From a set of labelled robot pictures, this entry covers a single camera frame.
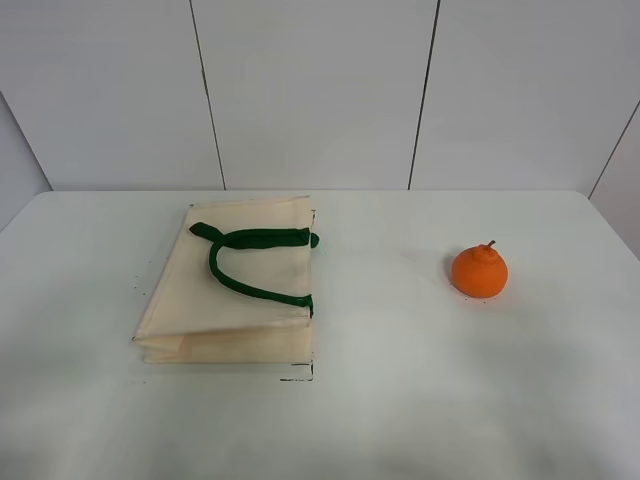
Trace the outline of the white linen bag green handles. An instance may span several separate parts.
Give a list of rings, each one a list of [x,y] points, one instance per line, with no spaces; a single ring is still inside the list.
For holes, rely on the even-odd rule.
[[[190,206],[133,341],[148,364],[307,364],[312,359],[314,208],[307,196]],[[302,230],[295,246],[219,247],[219,271],[235,284],[301,299],[289,305],[225,286],[210,269],[220,236]]]

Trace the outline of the orange with stem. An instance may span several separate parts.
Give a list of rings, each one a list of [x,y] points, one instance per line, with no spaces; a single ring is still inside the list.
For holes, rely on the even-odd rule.
[[[495,241],[480,244],[460,252],[451,265],[451,284],[473,298],[498,295],[508,281],[508,267],[494,249]]]

